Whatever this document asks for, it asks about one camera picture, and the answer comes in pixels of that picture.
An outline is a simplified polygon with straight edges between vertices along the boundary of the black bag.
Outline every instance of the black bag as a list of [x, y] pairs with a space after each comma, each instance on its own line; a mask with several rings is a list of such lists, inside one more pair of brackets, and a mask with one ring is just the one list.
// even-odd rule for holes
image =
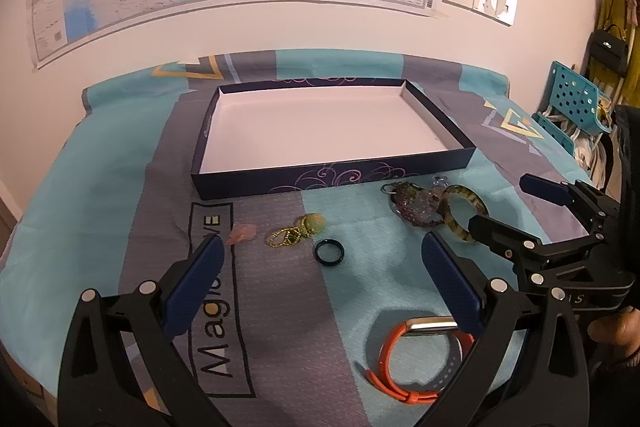
[[596, 30], [589, 54], [619, 76], [626, 76], [629, 45], [607, 31]]
[[629, 45], [626, 41], [619, 39], [609, 33], [612, 28], [618, 28], [620, 36], [626, 38], [626, 0], [625, 0], [625, 31], [624, 33], [616, 24], [611, 24], [611, 13], [613, 11], [613, 3], [611, 0], [609, 7], [609, 15], [605, 21], [605, 25], [609, 27], [605, 30], [596, 30], [591, 39], [589, 46], [589, 54], [597, 61], [602, 62], [605, 67], [616, 73], [618, 76], [626, 76], [628, 68]]

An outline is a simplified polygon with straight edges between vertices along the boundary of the brown bangle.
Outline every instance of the brown bangle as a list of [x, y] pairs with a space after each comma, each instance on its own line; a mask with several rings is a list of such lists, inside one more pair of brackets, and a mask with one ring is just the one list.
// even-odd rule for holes
[[450, 331], [457, 338], [462, 356], [464, 357], [471, 348], [474, 338], [471, 335], [463, 333], [458, 329], [458, 325], [453, 320], [453, 317], [425, 317], [420, 319], [410, 319], [401, 324], [398, 324], [385, 340], [385, 343], [380, 349], [380, 359], [378, 360], [378, 372], [376, 375], [373, 371], [368, 370], [365, 375], [367, 380], [379, 391], [401, 401], [407, 405], [414, 405], [416, 403], [433, 403], [439, 396], [440, 391], [426, 391], [424, 393], [417, 393], [416, 391], [405, 391], [398, 387], [398, 385], [391, 378], [391, 372], [389, 370], [389, 360], [391, 358], [391, 352], [396, 345], [396, 342], [406, 334], [418, 334], [418, 335], [442, 335]]
[[488, 217], [489, 211], [487, 210], [486, 205], [484, 204], [484, 201], [480, 199], [480, 196], [478, 196], [470, 188], [463, 187], [462, 185], [449, 185], [449, 187], [444, 189], [444, 192], [440, 196], [440, 205], [438, 206], [438, 213], [442, 216], [442, 219], [444, 219], [445, 225], [447, 225], [451, 230], [451, 232], [456, 234], [460, 239], [462, 239], [463, 241], [469, 241], [470, 243], [472, 243], [473, 241], [475, 241], [475, 239], [471, 237], [471, 234], [469, 233], [469, 231], [465, 230], [462, 227], [462, 225], [460, 225], [460, 223], [457, 222], [456, 219], [451, 214], [449, 197], [452, 194], [460, 194], [460, 196], [465, 198], [465, 200], [467, 200], [469, 203], [471, 203], [475, 207], [476, 211], [480, 216]]

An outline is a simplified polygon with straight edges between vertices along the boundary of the smartwatch band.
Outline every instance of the smartwatch band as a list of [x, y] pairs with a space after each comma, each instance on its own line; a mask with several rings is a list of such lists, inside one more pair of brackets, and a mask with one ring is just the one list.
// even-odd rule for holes
[[380, 350], [378, 375], [368, 370], [365, 373], [367, 380], [369, 380], [377, 390], [407, 405], [433, 403], [440, 396], [440, 391], [418, 393], [416, 391], [401, 389], [391, 378], [389, 361], [391, 352], [400, 337], [404, 335], [442, 335], [447, 332], [453, 333], [460, 346], [462, 357], [464, 357], [469, 352], [474, 338], [460, 331], [453, 317], [425, 317], [421, 319], [411, 319], [398, 324], [391, 330]]

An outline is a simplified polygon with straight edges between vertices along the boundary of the black ring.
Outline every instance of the black ring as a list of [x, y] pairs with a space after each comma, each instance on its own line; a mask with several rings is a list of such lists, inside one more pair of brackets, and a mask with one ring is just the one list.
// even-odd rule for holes
[[[334, 247], [337, 247], [338, 250], [340, 250], [340, 257], [338, 257], [338, 259], [336, 259], [335, 261], [327, 261], [326, 259], [320, 257], [318, 250], [321, 247], [324, 247], [324, 245], [334, 245]], [[335, 266], [337, 264], [340, 264], [344, 259], [344, 247], [342, 246], [340, 241], [336, 241], [335, 239], [323, 239], [322, 241], [318, 241], [314, 246], [314, 257], [316, 258], [316, 261], [318, 261], [318, 263], [324, 266]]]

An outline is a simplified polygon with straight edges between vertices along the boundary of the bed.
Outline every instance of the bed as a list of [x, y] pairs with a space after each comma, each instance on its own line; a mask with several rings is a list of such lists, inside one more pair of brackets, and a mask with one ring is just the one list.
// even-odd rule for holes
[[[420, 259], [424, 230], [391, 212], [380, 191], [384, 181], [353, 184], [326, 169], [315, 176], [320, 189], [219, 201], [202, 201], [191, 182], [198, 132], [216, 87], [353, 77], [407, 79], [456, 122], [478, 149], [466, 169], [442, 174], [476, 191], [492, 217], [544, 243], [584, 235], [565, 208], [518, 187], [526, 172], [554, 181], [588, 177], [511, 102], [508, 79], [492, 71], [378, 52], [270, 50], [125, 74], [82, 94], [86, 115], [0, 258], [0, 341], [40, 386], [34, 400], [55, 402], [66, 332], [84, 289], [103, 296], [132, 291], [159, 279], [206, 233], [226, 237], [234, 223], [254, 223], [258, 237], [228, 248], [218, 295], [174, 341], [231, 424], [411, 426], [424, 414], [427, 405], [399, 403], [364, 377], [393, 326], [448, 314]], [[428, 185], [430, 178], [412, 181]], [[328, 222], [317, 239], [344, 245], [340, 269], [316, 263], [312, 241], [274, 249], [263, 240], [310, 212]], [[441, 232], [487, 277], [516, 284], [510, 263]], [[521, 342], [514, 335], [495, 384], [509, 377]], [[126, 345], [146, 399], [162, 409], [135, 339]], [[391, 367], [396, 380], [420, 389], [446, 383], [458, 363], [447, 337], [438, 336], [403, 340]]]

